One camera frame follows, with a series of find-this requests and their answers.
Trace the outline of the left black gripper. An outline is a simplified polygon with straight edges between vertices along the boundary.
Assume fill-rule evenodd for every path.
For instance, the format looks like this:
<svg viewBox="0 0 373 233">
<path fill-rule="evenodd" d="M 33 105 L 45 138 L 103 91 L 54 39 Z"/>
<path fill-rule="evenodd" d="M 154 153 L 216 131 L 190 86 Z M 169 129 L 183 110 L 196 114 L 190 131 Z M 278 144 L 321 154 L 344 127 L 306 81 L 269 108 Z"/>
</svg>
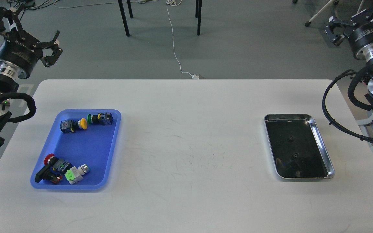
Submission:
<svg viewBox="0 0 373 233">
<path fill-rule="evenodd" d="M 38 40 L 24 31 L 19 20 L 23 10 L 24 6 L 10 9 L 0 7 L 0 35 L 5 36 L 0 46 L 0 75 L 11 79 L 29 78 L 40 59 L 45 67 L 53 66 L 63 52 L 57 40 L 60 31 L 56 31 L 51 41 L 40 43 L 42 49 L 52 50 L 50 56 L 43 57 L 42 49 L 33 47 Z M 8 22 L 11 32 L 6 32 L 5 22 Z"/>
</svg>

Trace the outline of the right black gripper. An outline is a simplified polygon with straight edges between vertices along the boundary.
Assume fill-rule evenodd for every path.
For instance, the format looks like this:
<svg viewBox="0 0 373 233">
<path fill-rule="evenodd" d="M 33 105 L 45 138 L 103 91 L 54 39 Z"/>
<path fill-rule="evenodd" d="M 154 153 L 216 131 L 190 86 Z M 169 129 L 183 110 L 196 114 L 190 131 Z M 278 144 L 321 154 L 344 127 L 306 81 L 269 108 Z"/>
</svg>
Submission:
<svg viewBox="0 0 373 233">
<path fill-rule="evenodd" d="M 373 1 L 361 10 L 351 20 L 330 17 L 324 27 L 329 41 L 339 46 L 345 39 L 345 30 L 348 28 L 348 42 L 354 59 L 373 63 Z M 367 23 L 357 27 L 357 23 Z"/>
</svg>

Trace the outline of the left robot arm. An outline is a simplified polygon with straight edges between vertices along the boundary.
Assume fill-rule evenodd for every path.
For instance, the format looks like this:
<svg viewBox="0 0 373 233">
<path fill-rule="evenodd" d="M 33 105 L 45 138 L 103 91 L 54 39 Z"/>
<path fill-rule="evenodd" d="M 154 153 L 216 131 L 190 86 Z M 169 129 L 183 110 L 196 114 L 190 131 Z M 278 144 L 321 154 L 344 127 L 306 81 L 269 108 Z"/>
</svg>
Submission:
<svg viewBox="0 0 373 233">
<path fill-rule="evenodd" d="M 58 36 L 41 42 L 25 31 L 19 20 L 25 9 L 21 3 L 17 8 L 0 7 L 0 35 L 4 41 L 0 46 L 0 132 L 6 123 L 18 123 L 33 117 L 37 111 L 34 99 L 18 92 L 17 79 L 27 79 L 38 61 L 45 67 L 53 66 L 61 53 Z M 0 148 L 4 144 L 0 136 Z"/>
</svg>

